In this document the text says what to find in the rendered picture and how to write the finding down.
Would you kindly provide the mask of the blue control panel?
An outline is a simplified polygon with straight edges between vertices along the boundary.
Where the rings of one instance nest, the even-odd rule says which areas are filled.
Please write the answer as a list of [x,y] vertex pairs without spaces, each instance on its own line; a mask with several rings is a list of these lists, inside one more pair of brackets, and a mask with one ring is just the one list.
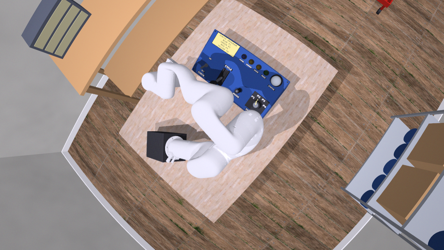
[[242,110],[262,119],[290,84],[284,76],[226,35],[214,30],[192,70],[208,83],[231,90]]

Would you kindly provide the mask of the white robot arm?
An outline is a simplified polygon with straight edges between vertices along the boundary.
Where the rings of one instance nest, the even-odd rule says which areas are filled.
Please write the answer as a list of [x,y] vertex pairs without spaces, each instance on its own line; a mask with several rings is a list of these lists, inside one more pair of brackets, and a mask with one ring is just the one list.
[[185,101],[193,105],[193,118],[212,141],[187,141],[173,136],[165,144],[166,162],[171,158],[171,163],[180,158],[188,160],[188,172],[194,177],[215,177],[232,159],[257,146],[264,131],[262,116],[255,110],[246,110],[225,126],[220,118],[231,108],[233,93],[226,87],[198,81],[190,69],[172,58],[161,63],[157,72],[144,74],[142,86],[163,99],[170,99],[175,94],[176,76]]

